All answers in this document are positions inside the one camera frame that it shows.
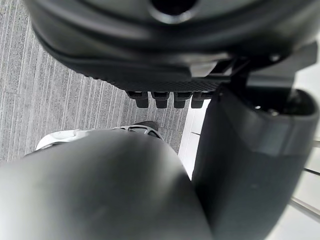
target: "black plastic bracket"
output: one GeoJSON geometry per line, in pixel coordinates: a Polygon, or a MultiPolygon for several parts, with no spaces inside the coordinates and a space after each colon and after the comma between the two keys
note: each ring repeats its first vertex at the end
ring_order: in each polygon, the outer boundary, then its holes
{"type": "Polygon", "coordinates": [[[195,92],[191,100],[191,108],[200,109],[204,104],[204,100],[211,99],[214,95],[213,91],[209,92],[195,92]]]}
{"type": "Polygon", "coordinates": [[[166,109],[168,105],[168,99],[170,92],[151,92],[153,99],[155,100],[156,107],[158,109],[166,109]]]}
{"type": "Polygon", "coordinates": [[[176,109],[183,109],[186,105],[186,100],[190,99],[192,92],[175,92],[174,93],[174,107],[176,109]]]}
{"type": "Polygon", "coordinates": [[[141,109],[149,107],[149,99],[147,91],[125,91],[129,98],[134,99],[136,106],[141,109]]]}

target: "black plastic part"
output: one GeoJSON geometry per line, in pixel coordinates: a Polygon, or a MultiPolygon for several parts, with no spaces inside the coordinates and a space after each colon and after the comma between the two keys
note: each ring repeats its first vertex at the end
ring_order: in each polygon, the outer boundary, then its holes
{"type": "Polygon", "coordinates": [[[168,99],[170,97],[169,92],[151,92],[153,99],[155,99],[155,104],[158,109],[166,109],[168,99]]]}
{"type": "Polygon", "coordinates": [[[174,92],[174,107],[183,109],[186,105],[186,100],[190,99],[192,92],[174,92]]]}
{"type": "Polygon", "coordinates": [[[191,108],[200,109],[204,104],[204,100],[211,99],[214,92],[194,92],[191,99],[191,108]]]}
{"type": "Polygon", "coordinates": [[[102,130],[0,168],[2,240],[211,240],[163,140],[102,130]]]}
{"type": "Polygon", "coordinates": [[[149,107],[148,92],[144,91],[126,91],[129,98],[134,99],[136,106],[141,109],[147,109],[149,107]]]}
{"type": "Polygon", "coordinates": [[[225,86],[214,94],[192,175],[214,239],[265,239],[289,202],[319,120],[312,98],[297,93],[308,112],[274,115],[225,86]]]}

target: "black plastic housing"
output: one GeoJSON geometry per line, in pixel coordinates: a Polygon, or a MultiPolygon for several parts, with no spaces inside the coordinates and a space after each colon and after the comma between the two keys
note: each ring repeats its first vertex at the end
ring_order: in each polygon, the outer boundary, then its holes
{"type": "Polygon", "coordinates": [[[289,202],[319,119],[313,99],[297,93],[296,114],[256,109],[225,86],[213,96],[192,182],[214,239],[262,240],[289,202]]]}

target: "striped carpet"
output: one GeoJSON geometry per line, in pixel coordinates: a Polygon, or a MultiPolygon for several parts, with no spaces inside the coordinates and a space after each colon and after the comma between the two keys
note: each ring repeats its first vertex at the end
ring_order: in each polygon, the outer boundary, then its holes
{"type": "Polygon", "coordinates": [[[20,0],[0,0],[0,161],[32,152],[46,134],[152,120],[178,152],[188,111],[139,109],[125,92],[64,67],[39,45],[20,0]]]}

